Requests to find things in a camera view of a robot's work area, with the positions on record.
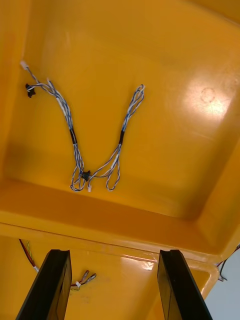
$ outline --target yellow molded surface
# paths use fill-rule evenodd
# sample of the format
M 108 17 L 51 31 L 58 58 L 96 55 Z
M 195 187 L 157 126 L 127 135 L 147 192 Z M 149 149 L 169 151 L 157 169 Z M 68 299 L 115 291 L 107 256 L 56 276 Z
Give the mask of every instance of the yellow molded surface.
M 46 236 L 30 241 L 35 263 L 40 266 L 51 249 L 70 249 L 72 281 L 79 280 L 88 269 L 96 279 L 71 291 L 65 320 L 82 319 L 144 319 L 164 320 L 157 281 L 158 255 L 136 250 L 135 255 L 119 254 L 114 246 L 79 241 L 72 246 L 69 238 Z M 35 279 L 36 271 L 27 260 L 17 238 L 0 236 L 0 318 L 16 318 Z M 205 298 L 218 278 L 217 268 L 202 262 L 187 261 L 193 277 Z
M 176 0 L 1 1 L 0 230 L 20 226 L 96 243 L 217 262 L 239 243 L 240 29 Z M 92 172 L 118 143 L 135 88 L 114 192 L 69 188 L 69 103 Z

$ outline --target white wall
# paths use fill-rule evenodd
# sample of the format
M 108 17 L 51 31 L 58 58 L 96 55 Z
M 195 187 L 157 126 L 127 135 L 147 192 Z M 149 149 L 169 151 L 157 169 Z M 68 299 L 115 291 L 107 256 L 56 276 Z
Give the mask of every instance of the white wall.
M 213 320 L 240 320 L 240 250 L 225 263 L 222 275 L 205 302 Z

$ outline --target yellow plastic tray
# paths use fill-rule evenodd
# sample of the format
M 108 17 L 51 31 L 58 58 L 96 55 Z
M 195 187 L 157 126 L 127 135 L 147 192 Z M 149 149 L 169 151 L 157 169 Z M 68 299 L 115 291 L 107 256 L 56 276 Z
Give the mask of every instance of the yellow plastic tray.
M 176 0 L 1 1 L 0 229 L 9 226 L 219 262 L 240 240 L 240 29 Z M 85 168 L 116 146 L 135 88 L 114 192 L 74 193 L 68 101 Z
M 140 250 L 123 254 L 112 245 L 99 246 L 86 240 L 76 243 L 66 236 L 15 230 L 15 236 L 23 234 L 31 239 L 31 253 L 39 267 L 49 250 L 70 249 L 73 282 L 79 281 L 86 270 L 97 274 L 79 291 L 70 291 L 65 320 L 164 320 L 157 280 L 157 254 Z M 0 236 L 0 255 L 0 318 L 14 320 L 37 273 L 17 238 Z M 194 260 L 187 263 L 205 298 L 218 278 L 217 268 Z

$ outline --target circular mark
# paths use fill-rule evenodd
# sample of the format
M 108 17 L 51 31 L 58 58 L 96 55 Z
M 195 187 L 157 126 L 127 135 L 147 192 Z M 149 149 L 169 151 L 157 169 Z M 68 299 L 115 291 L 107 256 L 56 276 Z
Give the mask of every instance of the circular mark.
M 205 104 L 210 104 L 215 99 L 215 90 L 213 88 L 204 88 L 201 91 L 201 100 Z

